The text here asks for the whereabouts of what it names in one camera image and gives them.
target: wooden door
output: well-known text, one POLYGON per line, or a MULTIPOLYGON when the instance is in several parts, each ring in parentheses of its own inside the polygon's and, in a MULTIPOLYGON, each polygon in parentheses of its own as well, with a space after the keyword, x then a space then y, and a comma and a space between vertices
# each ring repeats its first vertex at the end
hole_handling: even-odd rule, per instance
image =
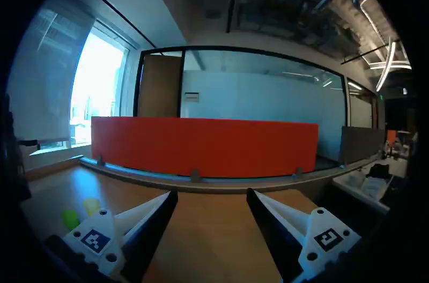
POLYGON ((145 56, 137 116, 178 117, 180 114, 181 77, 181 57, 145 56))

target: glass partition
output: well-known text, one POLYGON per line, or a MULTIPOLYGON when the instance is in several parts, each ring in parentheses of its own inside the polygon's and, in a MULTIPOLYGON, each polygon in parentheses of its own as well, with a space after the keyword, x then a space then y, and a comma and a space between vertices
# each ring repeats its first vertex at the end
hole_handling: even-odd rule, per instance
POLYGON ((370 90, 347 79, 350 97, 350 126, 378 128, 377 97, 370 90))
POLYGON ((187 50, 183 69, 180 117, 314 123, 319 126, 316 169, 337 165, 346 123, 341 76, 229 50, 187 50))

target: desk surface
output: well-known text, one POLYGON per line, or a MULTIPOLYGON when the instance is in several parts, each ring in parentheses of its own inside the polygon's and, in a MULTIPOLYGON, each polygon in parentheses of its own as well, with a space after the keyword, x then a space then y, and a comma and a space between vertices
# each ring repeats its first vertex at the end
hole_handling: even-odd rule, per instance
MULTIPOLYGON (((358 200, 364 202, 365 204, 371 206, 372 208, 380 211, 383 214, 386 214, 390 208, 385 206, 384 204, 382 204, 381 202, 379 202, 377 199, 374 199, 370 196, 368 196, 367 194, 363 193, 362 190, 360 189, 360 187, 354 187, 350 185, 349 182, 349 178, 352 175, 358 175, 361 177, 365 177, 365 175, 367 175, 371 169, 371 167, 373 165, 375 165, 376 163, 379 163, 381 165, 389 165, 389 173, 394 175, 394 176, 398 176, 398 177, 405 177, 406 174, 406 167, 407 167, 407 163, 408 161, 402 158, 399 158, 398 160, 395 160, 393 158, 387 158, 384 160, 376 160, 370 164, 368 164, 367 166, 365 166, 364 168, 361 169, 361 171, 358 170, 354 170, 352 172, 346 173, 344 175, 335 177, 332 181, 333 184, 335 186, 337 186, 338 188, 344 190, 345 192, 351 194, 352 196, 354 196, 355 198, 357 198, 358 200)), ((380 195, 384 195, 385 190, 387 189, 388 184, 383 188, 383 191, 380 193, 380 195)))
MULTIPOLYGON (((113 213, 152 199, 163 190, 125 183, 73 167, 30 183, 33 197, 23 210, 40 239, 68 232, 61 211, 86 217, 82 201, 97 198, 113 213)), ((316 205, 297 190, 268 196, 309 213, 316 205)), ((179 202, 144 282, 280 282, 246 195, 179 192, 179 202)))

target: green object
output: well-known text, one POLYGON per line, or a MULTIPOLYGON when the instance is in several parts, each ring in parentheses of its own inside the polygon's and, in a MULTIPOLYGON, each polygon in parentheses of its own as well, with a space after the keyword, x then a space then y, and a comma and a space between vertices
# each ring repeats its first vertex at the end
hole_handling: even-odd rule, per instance
POLYGON ((79 226, 80 221, 75 211, 62 211, 61 218, 69 230, 73 230, 79 226))

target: orange partition panel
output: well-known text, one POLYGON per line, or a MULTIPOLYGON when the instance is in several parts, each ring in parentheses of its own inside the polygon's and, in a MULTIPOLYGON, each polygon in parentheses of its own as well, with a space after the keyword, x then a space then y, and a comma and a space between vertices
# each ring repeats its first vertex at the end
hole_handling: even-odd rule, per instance
POLYGON ((92 157, 155 173, 248 178, 314 170, 317 124, 92 117, 92 157))
POLYGON ((394 143, 396 139, 396 130, 387 130, 387 141, 390 144, 394 143))

